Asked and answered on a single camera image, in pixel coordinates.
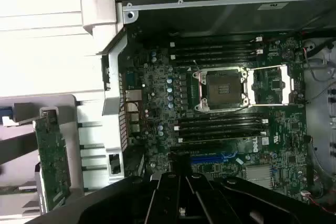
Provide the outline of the CPU socket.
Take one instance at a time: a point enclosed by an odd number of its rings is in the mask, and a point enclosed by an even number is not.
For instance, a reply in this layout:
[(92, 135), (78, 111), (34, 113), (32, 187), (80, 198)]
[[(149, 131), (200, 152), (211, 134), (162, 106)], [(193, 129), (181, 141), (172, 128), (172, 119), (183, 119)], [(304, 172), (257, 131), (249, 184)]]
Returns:
[(250, 106), (243, 67), (206, 68), (191, 74), (198, 91), (194, 110), (202, 113), (230, 112)]

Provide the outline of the blue expansion slot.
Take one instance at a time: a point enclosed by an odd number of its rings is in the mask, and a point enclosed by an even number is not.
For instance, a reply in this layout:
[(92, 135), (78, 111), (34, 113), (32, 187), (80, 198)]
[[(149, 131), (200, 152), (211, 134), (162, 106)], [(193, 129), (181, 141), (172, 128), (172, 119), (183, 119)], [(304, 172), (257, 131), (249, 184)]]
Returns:
[(191, 157), (192, 164), (208, 164), (208, 163), (225, 163), (231, 158), (236, 157), (238, 152), (234, 153), (217, 153), (214, 155), (203, 155), (203, 156), (193, 156)]

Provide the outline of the grey parts rack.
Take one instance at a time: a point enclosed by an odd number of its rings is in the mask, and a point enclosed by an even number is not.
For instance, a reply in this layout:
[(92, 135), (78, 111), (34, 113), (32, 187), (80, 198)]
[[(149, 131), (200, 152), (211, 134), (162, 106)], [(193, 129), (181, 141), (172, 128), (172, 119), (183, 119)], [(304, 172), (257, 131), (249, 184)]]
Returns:
[[(34, 169), (38, 152), (31, 122), (39, 110), (57, 110), (69, 162), (71, 194), (66, 204), (84, 196), (83, 176), (77, 127), (76, 99), (71, 94), (29, 95), (0, 98), (0, 107), (12, 107), (13, 117), (20, 126), (0, 125), (0, 187), (34, 185)], [(37, 193), (0, 195), (0, 224), (24, 224), (39, 216)]]

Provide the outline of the open black PC case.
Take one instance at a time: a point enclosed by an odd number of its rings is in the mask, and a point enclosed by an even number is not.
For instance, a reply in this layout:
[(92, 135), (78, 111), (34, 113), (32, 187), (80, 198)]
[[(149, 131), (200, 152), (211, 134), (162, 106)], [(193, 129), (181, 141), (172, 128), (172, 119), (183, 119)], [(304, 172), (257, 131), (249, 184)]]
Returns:
[(336, 0), (105, 1), (113, 6), (112, 24), (117, 33), (102, 51), (102, 113), (106, 119), (119, 120), (121, 148), (118, 56), (131, 38), (242, 34), (299, 37), (305, 81), (307, 164), (313, 175), (312, 184), (300, 198), (293, 199), (323, 210), (336, 203)]

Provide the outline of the silver socket cover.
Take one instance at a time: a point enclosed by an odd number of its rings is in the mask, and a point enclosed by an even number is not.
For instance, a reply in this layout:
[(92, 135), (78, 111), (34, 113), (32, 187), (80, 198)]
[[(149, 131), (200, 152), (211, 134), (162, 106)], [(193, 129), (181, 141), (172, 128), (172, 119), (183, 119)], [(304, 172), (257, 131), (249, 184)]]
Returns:
[(246, 69), (242, 76), (248, 106), (285, 106), (292, 103), (294, 79), (287, 65)]

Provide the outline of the green motherboard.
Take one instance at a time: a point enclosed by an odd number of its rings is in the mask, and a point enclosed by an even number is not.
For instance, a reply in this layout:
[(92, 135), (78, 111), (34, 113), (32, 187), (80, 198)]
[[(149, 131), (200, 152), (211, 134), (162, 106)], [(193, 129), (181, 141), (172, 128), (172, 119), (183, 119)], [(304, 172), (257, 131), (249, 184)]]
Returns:
[[(269, 165), (272, 189), (298, 199), (312, 184), (312, 170), (307, 164), (306, 99), (303, 73), (302, 41), (299, 37), (242, 34), (223, 37), (263, 36), (255, 61), (215, 65), (176, 66), (171, 64), (169, 42), (181, 37), (162, 39), (131, 38), (118, 56), (120, 80), (121, 141), (126, 175), (151, 176), (171, 172), (183, 155), (195, 173), (212, 179), (236, 176), (246, 179), (246, 168)], [(292, 103), (285, 106), (252, 106), (230, 112), (202, 113), (194, 110), (198, 91), (191, 74), (200, 69), (220, 67), (259, 67), (287, 65), (294, 79)], [(249, 126), (265, 129), (268, 136), (246, 140), (178, 143), (175, 126), (225, 124), (242, 120), (178, 125), (183, 118), (262, 113), (267, 125)], [(192, 164), (191, 157), (238, 152), (225, 163)]]

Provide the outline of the silver chipset heatsink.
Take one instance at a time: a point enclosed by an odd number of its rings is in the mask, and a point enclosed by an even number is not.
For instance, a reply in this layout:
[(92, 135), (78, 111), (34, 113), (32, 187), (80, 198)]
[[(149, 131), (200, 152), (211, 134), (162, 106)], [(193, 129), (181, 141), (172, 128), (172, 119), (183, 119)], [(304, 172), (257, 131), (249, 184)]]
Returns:
[(246, 180), (261, 187), (272, 189), (272, 175), (269, 165), (255, 165), (246, 168)]

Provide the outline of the black RAM slot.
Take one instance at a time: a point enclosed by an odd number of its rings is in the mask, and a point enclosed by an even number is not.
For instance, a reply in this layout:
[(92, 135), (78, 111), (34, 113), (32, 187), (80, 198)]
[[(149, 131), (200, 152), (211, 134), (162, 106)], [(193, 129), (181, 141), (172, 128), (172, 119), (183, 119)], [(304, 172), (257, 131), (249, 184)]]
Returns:
[(175, 135), (179, 137), (244, 137), (260, 135), (262, 132), (267, 131), (265, 129), (258, 129), (256, 127), (238, 128), (238, 129), (226, 129), (226, 130), (211, 130), (211, 131), (175, 131)]
[(170, 53), (192, 52), (192, 51), (225, 51), (225, 50), (257, 50), (260, 44), (215, 44), (215, 45), (186, 45), (170, 48)]
[(231, 114), (225, 116), (206, 116), (197, 118), (183, 118), (178, 120), (178, 125), (195, 124), (205, 122), (225, 122), (225, 121), (242, 121), (242, 120), (261, 120), (265, 119), (266, 115), (262, 113), (243, 113)]
[(174, 131), (186, 131), (195, 129), (234, 129), (237, 127), (262, 126), (269, 123), (268, 119), (261, 121), (232, 122), (225, 124), (197, 124), (192, 126), (175, 126)]
[(255, 56), (210, 56), (210, 57), (178, 57), (170, 62), (176, 66), (186, 66), (193, 65), (196, 62), (199, 65), (215, 65), (224, 63), (240, 63), (240, 62), (250, 62), (255, 61), (258, 55)]
[(178, 57), (212, 57), (212, 56), (255, 56), (263, 54), (263, 49), (256, 50), (227, 50), (227, 51), (205, 51), (205, 52), (180, 52), (170, 55), (171, 60), (175, 60)]
[(193, 37), (193, 38), (179, 38), (175, 41), (169, 42), (170, 48), (178, 47), (191, 47), (191, 46), (251, 46), (256, 43), (263, 42), (263, 36), (257, 36), (252, 38), (242, 37)]
[(178, 143), (198, 143), (198, 142), (210, 142), (210, 141), (224, 141), (224, 140), (246, 140), (250, 138), (256, 138), (261, 136), (268, 136), (267, 132), (255, 132), (251, 134), (241, 134), (241, 135), (209, 135), (209, 136), (178, 136)]

